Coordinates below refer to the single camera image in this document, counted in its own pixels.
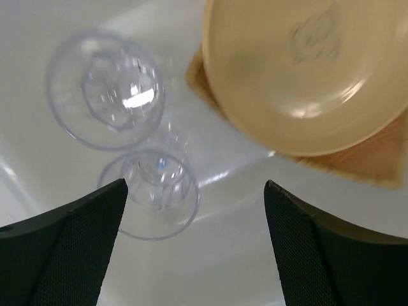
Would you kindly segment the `woven bamboo basket tray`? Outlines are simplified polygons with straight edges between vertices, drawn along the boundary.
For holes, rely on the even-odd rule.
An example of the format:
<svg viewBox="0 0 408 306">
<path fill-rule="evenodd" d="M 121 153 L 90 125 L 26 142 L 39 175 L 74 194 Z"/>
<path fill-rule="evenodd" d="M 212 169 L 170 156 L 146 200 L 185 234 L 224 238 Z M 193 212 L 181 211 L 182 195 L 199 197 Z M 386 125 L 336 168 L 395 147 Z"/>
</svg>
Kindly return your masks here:
<svg viewBox="0 0 408 306">
<path fill-rule="evenodd" d="M 215 113 L 231 125 L 217 104 L 207 80 L 201 47 L 195 53 L 185 73 L 189 88 Z M 350 149 L 317 157 L 290 157 L 297 164 L 389 189 L 405 183 L 407 166 L 407 110 L 376 135 Z"/>
</svg>

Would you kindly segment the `yellow plate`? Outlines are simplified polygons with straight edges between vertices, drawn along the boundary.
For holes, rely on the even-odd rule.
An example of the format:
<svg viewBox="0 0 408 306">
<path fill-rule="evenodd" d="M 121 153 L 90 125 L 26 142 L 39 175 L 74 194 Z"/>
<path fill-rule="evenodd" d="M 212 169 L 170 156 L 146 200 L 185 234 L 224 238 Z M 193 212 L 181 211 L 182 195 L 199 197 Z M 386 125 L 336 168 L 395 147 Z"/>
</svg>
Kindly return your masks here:
<svg viewBox="0 0 408 306">
<path fill-rule="evenodd" d="M 347 149 L 407 109 L 406 1 L 207 1 L 202 38 L 226 117 L 281 154 Z"/>
</svg>

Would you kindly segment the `clear plastic cup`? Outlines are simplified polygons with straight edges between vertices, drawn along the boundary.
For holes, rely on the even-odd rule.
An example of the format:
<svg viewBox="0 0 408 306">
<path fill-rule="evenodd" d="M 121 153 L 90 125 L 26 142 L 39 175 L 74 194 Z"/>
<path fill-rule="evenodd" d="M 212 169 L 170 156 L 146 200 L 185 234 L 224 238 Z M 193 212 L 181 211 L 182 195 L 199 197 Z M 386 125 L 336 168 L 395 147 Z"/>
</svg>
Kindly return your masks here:
<svg viewBox="0 0 408 306">
<path fill-rule="evenodd" d="M 188 143 L 179 122 L 163 119 L 145 141 L 103 168 L 98 187 L 117 179 L 127 184 L 120 233 L 160 241 L 182 233 L 194 221 L 200 190 L 187 155 Z"/>
<path fill-rule="evenodd" d="M 166 92 L 153 58 L 135 41 L 102 29 L 60 43 L 45 73 L 60 127 L 96 150 L 129 150 L 161 123 Z"/>
</svg>

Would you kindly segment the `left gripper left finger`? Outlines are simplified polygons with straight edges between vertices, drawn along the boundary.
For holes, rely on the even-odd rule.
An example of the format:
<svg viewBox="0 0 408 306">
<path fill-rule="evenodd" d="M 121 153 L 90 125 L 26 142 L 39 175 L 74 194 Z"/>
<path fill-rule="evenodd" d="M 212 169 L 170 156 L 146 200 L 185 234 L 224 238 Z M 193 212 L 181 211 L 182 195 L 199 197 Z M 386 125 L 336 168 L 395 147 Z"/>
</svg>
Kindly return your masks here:
<svg viewBox="0 0 408 306">
<path fill-rule="evenodd" d="M 1 228 L 1 305 L 96 305 L 124 213 L 121 178 Z"/>
</svg>

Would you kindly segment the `clear plastic bin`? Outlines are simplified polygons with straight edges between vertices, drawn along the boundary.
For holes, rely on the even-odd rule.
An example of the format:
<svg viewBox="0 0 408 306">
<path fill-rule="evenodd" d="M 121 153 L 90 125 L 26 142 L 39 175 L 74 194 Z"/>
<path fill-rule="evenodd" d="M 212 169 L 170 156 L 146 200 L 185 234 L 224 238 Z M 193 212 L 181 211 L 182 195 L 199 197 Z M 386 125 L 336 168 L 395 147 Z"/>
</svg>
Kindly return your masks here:
<svg viewBox="0 0 408 306">
<path fill-rule="evenodd" d="M 201 41 L 203 1 L 1 2 L 1 224 L 95 190 L 115 153 L 86 147 L 58 125 L 45 70 L 72 34 L 105 27 L 133 37 L 166 79 L 165 116 L 187 140 L 201 191 L 197 217 L 159 242 L 117 236 L 100 305 L 283 305 L 265 217 L 273 180 L 304 201 L 364 228 L 407 236 L 407 188 L 312 170 L 251 142 L 185 83 Z"/>
</svg>

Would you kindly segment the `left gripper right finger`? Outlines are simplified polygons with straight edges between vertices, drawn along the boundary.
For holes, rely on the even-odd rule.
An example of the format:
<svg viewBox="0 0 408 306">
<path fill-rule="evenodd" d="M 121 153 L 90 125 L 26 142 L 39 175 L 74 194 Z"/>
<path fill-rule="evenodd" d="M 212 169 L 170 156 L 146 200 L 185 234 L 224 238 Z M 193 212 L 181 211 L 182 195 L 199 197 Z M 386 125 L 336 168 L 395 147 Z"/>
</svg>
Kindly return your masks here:
<svg viewBox="0 0 408 306">
<path fill-rule="evenodd" d="M 271 180 L 264 204 L 286 305 L 407 305 L 407 239 L 342 220 Z"/>
</svg>

